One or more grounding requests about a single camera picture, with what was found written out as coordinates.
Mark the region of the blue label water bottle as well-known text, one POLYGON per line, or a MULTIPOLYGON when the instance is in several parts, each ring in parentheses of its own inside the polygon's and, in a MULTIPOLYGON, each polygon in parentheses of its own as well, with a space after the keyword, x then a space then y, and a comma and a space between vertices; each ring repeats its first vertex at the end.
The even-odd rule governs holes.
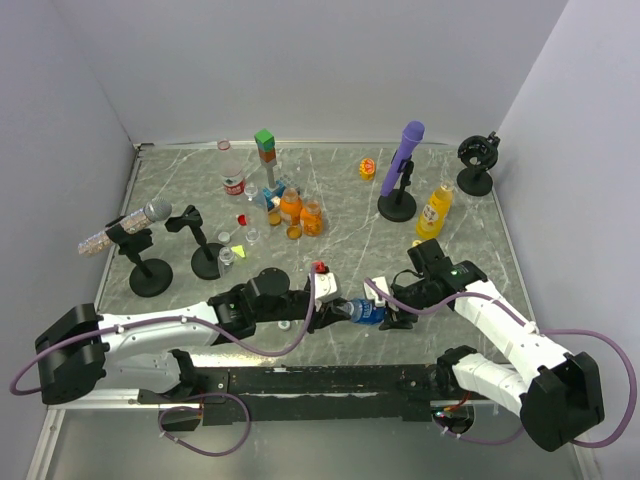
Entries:
POLYGON ((352 299, 344 305, 350 321, 362 325, 381 324, 386 315, 385 307, 376 307, 367 299, 352 299))

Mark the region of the yellow juice bottle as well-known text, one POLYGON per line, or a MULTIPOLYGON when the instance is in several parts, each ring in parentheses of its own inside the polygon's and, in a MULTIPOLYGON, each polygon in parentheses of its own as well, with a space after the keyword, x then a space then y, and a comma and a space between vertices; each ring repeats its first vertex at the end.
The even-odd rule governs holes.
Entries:
POLYGON ((443 181, 431 194, 416 224, 416 233, 423 240, 436 238, 443 228, 454 198, 454 185, 443 181))

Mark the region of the clear plastic bottle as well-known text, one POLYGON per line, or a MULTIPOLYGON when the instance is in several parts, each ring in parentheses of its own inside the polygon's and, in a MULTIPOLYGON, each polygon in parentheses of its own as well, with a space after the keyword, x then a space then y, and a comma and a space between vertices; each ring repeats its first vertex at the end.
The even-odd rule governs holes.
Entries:
POLYGON ((219 277, 223 278, 227 276, 235 263, 235 252, 227 246, 223 246, 218 253, 218 272, 219 277))

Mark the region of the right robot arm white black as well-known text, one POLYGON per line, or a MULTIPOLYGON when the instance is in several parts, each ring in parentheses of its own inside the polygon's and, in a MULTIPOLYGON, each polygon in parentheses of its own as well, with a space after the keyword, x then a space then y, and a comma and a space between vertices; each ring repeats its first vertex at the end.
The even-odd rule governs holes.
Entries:
POLYGON ((553 452, 605 417, 600 374, 585 352, 572 354, 515 310, 473 262, 453 263, 435 239, 407 252, 417 276, 393 286, 391 302, 413 315, 447 306, 476 327, 506 359, 500 365, 469 346, 438 359, 441 394, 484 396, 516 414, 536 445, 553 452))

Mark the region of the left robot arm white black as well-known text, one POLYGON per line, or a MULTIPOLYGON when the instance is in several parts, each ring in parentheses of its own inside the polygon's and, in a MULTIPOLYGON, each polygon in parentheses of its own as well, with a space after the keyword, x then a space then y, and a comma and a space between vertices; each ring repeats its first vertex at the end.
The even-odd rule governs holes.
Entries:
POLYGON ((312 333, 348 320, 350 312, 333 273, 320 271, 293 290, 274 267, 181 309, 116 315, 82 304, 35 341, 41 400, 61 405, 94 390, 138 389, 184 402, 198 386, 188 348, 243 345, 267 322, 301 320, 312 333))

